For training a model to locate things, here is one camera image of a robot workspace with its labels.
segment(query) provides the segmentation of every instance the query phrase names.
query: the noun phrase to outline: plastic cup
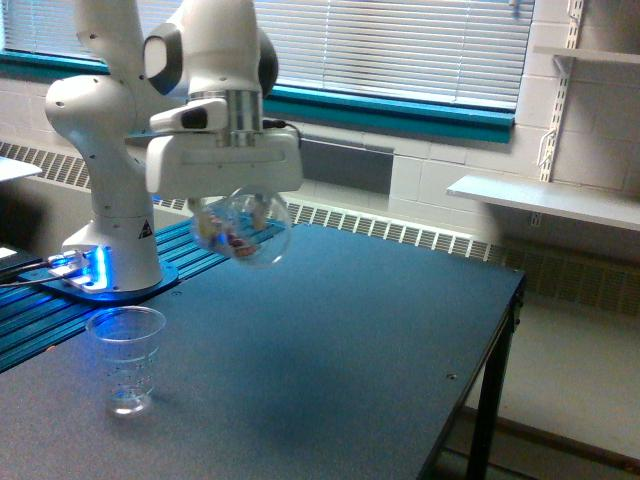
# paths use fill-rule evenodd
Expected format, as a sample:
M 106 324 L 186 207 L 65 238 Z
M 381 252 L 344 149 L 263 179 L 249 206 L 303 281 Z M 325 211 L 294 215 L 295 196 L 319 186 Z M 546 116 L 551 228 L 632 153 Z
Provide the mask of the plastic cup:
M 137 416 L 151 405 L 159 334 L 166 323 L 162 313 L 145 307 L 111 308 L 87 322 L 102 395 L 113 415 Z

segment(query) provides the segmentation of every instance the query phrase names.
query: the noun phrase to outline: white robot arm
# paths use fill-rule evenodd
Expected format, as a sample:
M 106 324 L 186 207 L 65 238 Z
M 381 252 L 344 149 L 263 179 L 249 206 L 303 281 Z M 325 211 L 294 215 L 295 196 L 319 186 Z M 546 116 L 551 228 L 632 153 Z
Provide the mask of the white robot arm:
M 75 286 L 115 293 L 161 281 L 149 192 L 189 198 L 202 216 L 205 197 L 299 188 L 297 135 L 262 128 L 262 92 L 277 66 L 251 0 L 185 0 L 146 42 L 135 0 L 75 0 L 75 21 L 111 73 L 61 80 L 47 94 L 49 120 L 91 177 L 95 218 L 64 243 L 95 253 Z M 161 136 L 146 162 L 130 156 L 125 139 L 150 133 Z
M 186 86 L 188 103 L 151 118 L 152 129 L 166 136 L 149 145 L 149 191 L 202 198 L 246 185 L 300 187 L 297 135 L 262 128 L 263 90 L 277 72 L 269 65 L 276 61 L 272 51 L 251 0 L 186 0 L 151 34 L 145 44 L 151 83 L 162 93 Z

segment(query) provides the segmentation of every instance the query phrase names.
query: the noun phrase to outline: wall shelf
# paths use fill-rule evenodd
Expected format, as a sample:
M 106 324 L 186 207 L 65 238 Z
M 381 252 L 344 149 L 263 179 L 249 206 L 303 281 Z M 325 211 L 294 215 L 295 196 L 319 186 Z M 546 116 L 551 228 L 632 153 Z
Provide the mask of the wall shelf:
M 42 172 L 42 170 L 29 163 L 0 157 L 0 182 L 37 175 L 40 172 Z
M 589 187 L 545 183 L 505 175 L 467 175 L 449 195 L 640 231 L 640 199 Z
M 535 53 L 555 55 L 563 58 L 577 58 L 588 62 L 623 63 L 640 65 L 640 55 L 631 53 L 605 52 L 600 50 L 586 50 L 580 48 L 541 47 L 533 48 Z

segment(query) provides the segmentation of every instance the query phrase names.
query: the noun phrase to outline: teal window frame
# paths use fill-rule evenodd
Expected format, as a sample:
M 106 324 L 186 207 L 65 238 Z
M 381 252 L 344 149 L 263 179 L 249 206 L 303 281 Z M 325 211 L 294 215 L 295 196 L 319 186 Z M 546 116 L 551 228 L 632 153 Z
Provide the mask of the teal window frame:
M 98 61 L 0 51 L 0 73 L 53 80 L 78 74 L 105 75 Z M 264 101 L 268 116 L 338 124 L 403 136 L 444 136 L 509 143 L 515 113 L 276 86 Z

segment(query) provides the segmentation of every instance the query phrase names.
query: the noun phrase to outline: heating vent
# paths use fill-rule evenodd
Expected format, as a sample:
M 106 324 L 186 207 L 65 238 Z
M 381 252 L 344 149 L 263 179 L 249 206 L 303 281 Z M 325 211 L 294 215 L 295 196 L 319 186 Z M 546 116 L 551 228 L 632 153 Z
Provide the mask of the heating vent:
M 593 264 L 588 258 L 557 252 L 505 248 L 470 235 L 326 205 L 289 203 L 288 209 L 295 223 L 322 224 L 316 221 L 320 211 L 327 227 L 525 270 L 529 291 L 610 312 L 640 314 L 638 269 Z
M 0 157 L 19 160 L 39 167 L 38 177 L 51 182 L 64 183 L 74 187 L 91 190 L 91 181 L 87 166 L 82 158 L 47 152 L 6 142 L 0 142 Z M 154 200 L 155 205 L 182 211 L 184 200 Z
M 40 167 L 39 176 L 47 181 L 90 189 L 89 174 L 80 158 L 3 142 L 0 156 Z M 184 200 L 154 203 L 177 211 L 185 208 Z M 470 235 L 310 202 L 288 203 L 287 208 L 294 223 L 321 225 L 525 270 L 529 291 L 609 312 L 640 315 L 640 269 L 556 251 L 506 248 Z

